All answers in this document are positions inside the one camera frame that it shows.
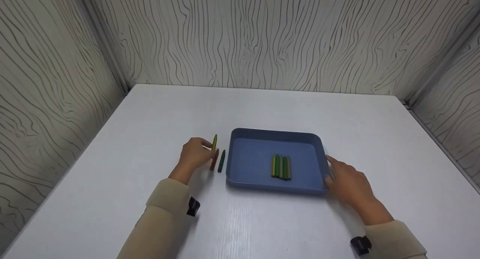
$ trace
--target hand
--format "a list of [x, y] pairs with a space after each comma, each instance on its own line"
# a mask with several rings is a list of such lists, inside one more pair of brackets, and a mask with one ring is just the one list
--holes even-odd
[[168, 177], [188, 185], [195, 169], [201, 167], [214, 157], [215, 150], [207, 149], [211, 148], [211, 146], [212, 144], [203, 138], [190, 138], [190, 140], [183, 145], [180, 160]]
[[326, 177], [325, 183], [341, 202], [351, 206], [365, 225], [379, 225], [393, 221], [385, 206], [377, 200], [363, 172], [353, 166], [327, 156], [334, 179]]

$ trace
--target person's left hand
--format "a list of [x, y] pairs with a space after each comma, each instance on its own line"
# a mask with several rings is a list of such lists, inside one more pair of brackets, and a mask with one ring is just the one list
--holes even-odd
[[195, 169], [204, 165], [215, 155], [215, 150], [208, 150], [212, 144], [199, 137], [192, 137], [183, 145], [180, 160], [173, 169], [169, 178], [175, 179], [187, 185]]

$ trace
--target wall panel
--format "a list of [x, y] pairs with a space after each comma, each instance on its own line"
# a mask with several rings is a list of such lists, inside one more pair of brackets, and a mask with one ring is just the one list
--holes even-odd
[[0, 253], [123, 96], [75, 0], [0, 0]]
[[94, 0], [138, 83], [405, 98], [479, 0]]
[[414, 112], [480, 186], [480, 33]]

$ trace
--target person's right hand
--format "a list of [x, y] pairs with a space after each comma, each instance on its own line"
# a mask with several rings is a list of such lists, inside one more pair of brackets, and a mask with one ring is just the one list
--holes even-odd
[[325, 183], [330, 192], [341, 202], [351, 206], [365, 225], [380, 225], [393, 221], [385, 206], [377, 200], [372, 187], [363, 172], [353, 166], [327, 156], [331, 163], [334, 179], [326, 177]]
[[343, 203], [357, 208], [361, 204], [375, 201], [374, 192], [363, 172], [353, 166], [327, 156], [335, 180], [327, 177], [325, 183], [330, 191]]

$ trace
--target red crayon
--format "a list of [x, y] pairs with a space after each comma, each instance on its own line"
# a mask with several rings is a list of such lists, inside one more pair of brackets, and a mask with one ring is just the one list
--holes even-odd
[[213, 171], [215, 169], [215, 164], [216, 164], [216, 160], [218, 159], [218, 153], [220, 152], [220, 150], [217, 148], [216, 151], [215, 151], [215, 156], [213, 157], [213, 160], [211, 161], [211, 166], [210, 166], [210, 170]]

